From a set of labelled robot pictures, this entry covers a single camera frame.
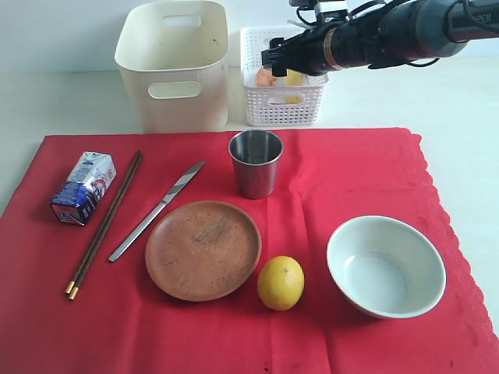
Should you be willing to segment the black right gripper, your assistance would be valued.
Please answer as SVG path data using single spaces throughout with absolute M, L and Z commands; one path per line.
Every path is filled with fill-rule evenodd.
M 346 23 L 319 26 L 285 41 L 274 37 L 261 52 L 263 65 L 271 65 L 272 75 L 287 76 L 287 69 L 308 76 L 366 66 L 386 66 L 382 52 L 379 15 L 364 15 Z

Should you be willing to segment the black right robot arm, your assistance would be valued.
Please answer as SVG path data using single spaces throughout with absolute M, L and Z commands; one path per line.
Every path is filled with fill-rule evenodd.
M 275 37 L 261 53 L 274 76 L 308 76 L 366 66 L 427 67 L 459 53 L 470 41 L 498 36 L 496 1 L 291 1 L 315 21 L 289 39 Z

